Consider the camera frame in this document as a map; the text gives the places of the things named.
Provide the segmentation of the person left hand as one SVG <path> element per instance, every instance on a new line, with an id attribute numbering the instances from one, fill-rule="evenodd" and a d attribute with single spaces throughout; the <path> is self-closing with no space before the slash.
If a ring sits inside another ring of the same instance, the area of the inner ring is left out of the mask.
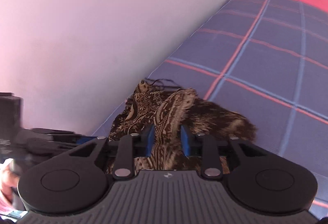
<path id="1" fill-rule="evenodd" d="M 6 160 L 1 165 L 1 210 L 8 211 L 13 208 L 13 190 L 19 182 L 19 176 L 10 169 L 12 160 Z"/>

